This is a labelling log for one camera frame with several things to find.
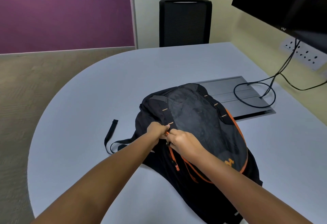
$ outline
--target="white table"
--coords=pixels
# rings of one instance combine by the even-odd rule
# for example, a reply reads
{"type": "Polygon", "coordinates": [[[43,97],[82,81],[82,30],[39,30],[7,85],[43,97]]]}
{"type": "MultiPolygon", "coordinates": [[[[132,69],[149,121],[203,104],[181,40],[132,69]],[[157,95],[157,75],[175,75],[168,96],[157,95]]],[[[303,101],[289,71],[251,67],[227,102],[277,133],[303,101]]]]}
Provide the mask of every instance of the white table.
{"type": "MultiPolygon", "coordinates": [[[[142,99],[190,82],[242,75],[267,77],[231,43],[140,49],[106,58],[70,80],[51,100],[36,127],[27,181],[38,216],[108,155],[103,140],[130,138],[142,99]]],[[[309,220],[327,220],[327,128],[274,84],[276,114],[238,122],[256,158],[264,188],[309,220]]],[[[259,93],[264,91],[256,87],[259,93]]],[[[272,95],[265,98],[272,100],[272,95]]],[[[203,223],[158,173],[141,166],[103,223],[203,223]]]]}

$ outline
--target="monitor screen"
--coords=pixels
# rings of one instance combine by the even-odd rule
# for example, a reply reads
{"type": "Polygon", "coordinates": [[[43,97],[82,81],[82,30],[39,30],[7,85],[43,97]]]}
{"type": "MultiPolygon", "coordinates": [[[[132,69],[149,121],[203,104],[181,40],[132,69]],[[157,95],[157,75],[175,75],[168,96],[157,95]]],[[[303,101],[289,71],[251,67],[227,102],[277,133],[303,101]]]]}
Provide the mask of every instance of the monitor screen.
{"type": "Polygon", "coordinates": [[[327,53],[327,0],[233,0],[232,5],[327,53]]]}

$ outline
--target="hand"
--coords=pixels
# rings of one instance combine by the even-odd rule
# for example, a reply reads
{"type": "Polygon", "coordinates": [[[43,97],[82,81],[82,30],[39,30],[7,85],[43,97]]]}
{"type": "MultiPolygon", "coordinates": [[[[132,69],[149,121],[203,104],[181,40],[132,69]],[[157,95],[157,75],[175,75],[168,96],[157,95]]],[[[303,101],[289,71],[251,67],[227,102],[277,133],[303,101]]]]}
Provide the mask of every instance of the hand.
{"type": "Polygon", "coordinates": [[[189,132],[172,129],[166,139],[171,142],[171,148],[192,164],[195,164],[203,152],[207,152],[199,140],[189,132]]]}
{"type": "Polygon", "coordinates": [[[166,139],[166,131],[169,130],[169,128],[170,125],[164,126],[158,122],[152,122],[146,129],[146,133],[152,135],[156,143],[158,143],[159,139],[166,139]]]}

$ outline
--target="mesh chair back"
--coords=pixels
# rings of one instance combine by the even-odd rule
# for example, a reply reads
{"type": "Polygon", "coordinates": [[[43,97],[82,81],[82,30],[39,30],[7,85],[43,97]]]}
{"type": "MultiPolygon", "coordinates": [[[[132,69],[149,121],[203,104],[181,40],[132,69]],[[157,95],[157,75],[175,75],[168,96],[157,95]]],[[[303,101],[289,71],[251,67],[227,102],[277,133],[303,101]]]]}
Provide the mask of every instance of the mesh chair back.
{"type": "Polygon", "coordinates": [[[161,0],[159,46],[209,43],[212,3],[208,0],[161,0]]]}

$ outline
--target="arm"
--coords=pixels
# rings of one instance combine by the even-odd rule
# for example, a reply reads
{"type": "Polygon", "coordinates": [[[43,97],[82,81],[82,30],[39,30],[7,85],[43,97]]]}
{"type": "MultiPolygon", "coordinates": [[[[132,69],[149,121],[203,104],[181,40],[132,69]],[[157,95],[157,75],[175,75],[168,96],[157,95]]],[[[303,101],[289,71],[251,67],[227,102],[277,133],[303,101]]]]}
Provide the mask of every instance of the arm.
{"type": "Polygon", "coordinates": [[[151,123],[146,134],[97,164],[32,224],[100,223],[127,181],[168,129],[169,125],[151,123]]]}
{"type": "Polygon", "coordinates": [[[206,151],[191,133],[173,129],[167,140],[172,142],[173,149],[217,186],[249,224],[311,223],[273,194],[206,151]]]}

